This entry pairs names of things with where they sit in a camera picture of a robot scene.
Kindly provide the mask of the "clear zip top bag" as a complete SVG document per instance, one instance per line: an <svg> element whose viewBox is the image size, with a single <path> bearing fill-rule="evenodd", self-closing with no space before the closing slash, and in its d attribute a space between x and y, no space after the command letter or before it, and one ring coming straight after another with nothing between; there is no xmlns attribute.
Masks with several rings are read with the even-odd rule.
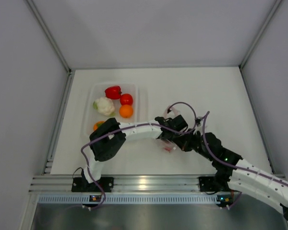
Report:
<svg viewBox="0 0 288 230"><path fill-rule="evenodd" d="M175 150L177 149L177 145L176 145L175 143L172 143L172 142L168 141L168 140L157 139L157 140L156 140L156 144L158 145L158 147L159 147L162 151L164 151L164 150L163 150L164 147L173 148L173 151L175 151Z"/></svg>

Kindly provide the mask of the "fake orange fruit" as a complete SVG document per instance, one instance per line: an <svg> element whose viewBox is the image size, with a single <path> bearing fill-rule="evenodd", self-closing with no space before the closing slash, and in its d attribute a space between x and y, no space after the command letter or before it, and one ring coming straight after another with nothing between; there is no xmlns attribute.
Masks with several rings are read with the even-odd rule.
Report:
<svg viewBox="0 0 288 230"><path fill-rule="evenodd" d="M119 109L119 114L122 118L130 118L133 115L133 107L131 105L122 105Z"/></svg>

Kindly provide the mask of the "fake red tomato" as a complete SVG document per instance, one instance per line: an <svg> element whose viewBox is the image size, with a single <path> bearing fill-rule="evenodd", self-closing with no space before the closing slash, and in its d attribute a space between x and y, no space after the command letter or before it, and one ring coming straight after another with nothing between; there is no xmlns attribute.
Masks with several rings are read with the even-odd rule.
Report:
<svg viewBox="0 0 288 230"><path fill-rule="evenodd" d="M133 97L128 93L122 94L120 97L120 104L132 106L133 105Z"/></svg>

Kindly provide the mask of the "fake red bell pepper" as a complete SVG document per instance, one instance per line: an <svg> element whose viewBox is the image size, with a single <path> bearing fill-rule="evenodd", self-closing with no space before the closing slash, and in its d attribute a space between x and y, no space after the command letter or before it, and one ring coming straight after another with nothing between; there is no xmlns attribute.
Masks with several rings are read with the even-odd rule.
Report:
<svg viewBox="0 0 288 230"><path fill-rule="evenodd" d="M105 89L105 96L112 100L120 99L121 94L121 87L118 85L111 86Z"/></svg>

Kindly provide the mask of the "fake white cauliflower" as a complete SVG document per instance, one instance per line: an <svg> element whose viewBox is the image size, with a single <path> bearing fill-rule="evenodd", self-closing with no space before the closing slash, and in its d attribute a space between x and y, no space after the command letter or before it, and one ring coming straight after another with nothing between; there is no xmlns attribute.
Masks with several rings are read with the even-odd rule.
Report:
<svg viewBox="0 0 288 230"><path fill-rule="evenodd" d="M100 97L93 102L93 108L105 116L115 115L114 102L107 97Z"/></svg>

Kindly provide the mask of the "fake orange bell pepper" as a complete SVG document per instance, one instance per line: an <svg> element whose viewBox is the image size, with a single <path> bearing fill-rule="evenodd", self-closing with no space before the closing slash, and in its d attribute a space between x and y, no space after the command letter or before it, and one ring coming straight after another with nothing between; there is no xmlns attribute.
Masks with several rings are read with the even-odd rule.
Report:
<svg viewBox="0 0 288 230"><path fill-rule="evenodd" d="M93 130L96 131L105 121L98 121L94 124Z"/></svg>

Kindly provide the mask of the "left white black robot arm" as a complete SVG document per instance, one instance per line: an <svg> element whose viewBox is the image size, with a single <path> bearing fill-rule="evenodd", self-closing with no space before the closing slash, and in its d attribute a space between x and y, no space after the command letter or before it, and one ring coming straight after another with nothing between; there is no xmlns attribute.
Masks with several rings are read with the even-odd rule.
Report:
<svg viewBox="0 0 288 230"><path fill-rule="evenodd" d="M89 142L81 148L86 161L83 187L87 191L98 188L104 162L114 158L125 142L146 138L171 141L183 136L187 127L188 124L181 115L175 118L158 116L153 120L137 123L108 119L89 136Z"/></svg>

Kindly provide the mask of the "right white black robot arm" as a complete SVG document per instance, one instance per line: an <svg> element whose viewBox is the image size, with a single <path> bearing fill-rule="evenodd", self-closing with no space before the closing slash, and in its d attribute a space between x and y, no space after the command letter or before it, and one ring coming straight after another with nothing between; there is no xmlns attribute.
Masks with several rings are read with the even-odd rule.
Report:
<svg viewBox="0 0 288 230"><path fill-rule="evenodd" d="M185 152L195 151L216 169L215 186L249 195L281 213L288 221L288 181L265 172L224 148L213 133L181 135L174 143Z"/></svg>

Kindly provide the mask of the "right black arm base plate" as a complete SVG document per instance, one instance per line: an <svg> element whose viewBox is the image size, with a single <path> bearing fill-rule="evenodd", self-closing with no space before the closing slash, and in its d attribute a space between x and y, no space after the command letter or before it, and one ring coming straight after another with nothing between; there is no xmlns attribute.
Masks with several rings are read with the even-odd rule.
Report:
<svg viewBox="0 0 288 230"><path fill-rule="evenodd" d="M219 186L215 183L213 176L201 176L198 178L201 192L208 195L216 194L220 191Z"/></svg>

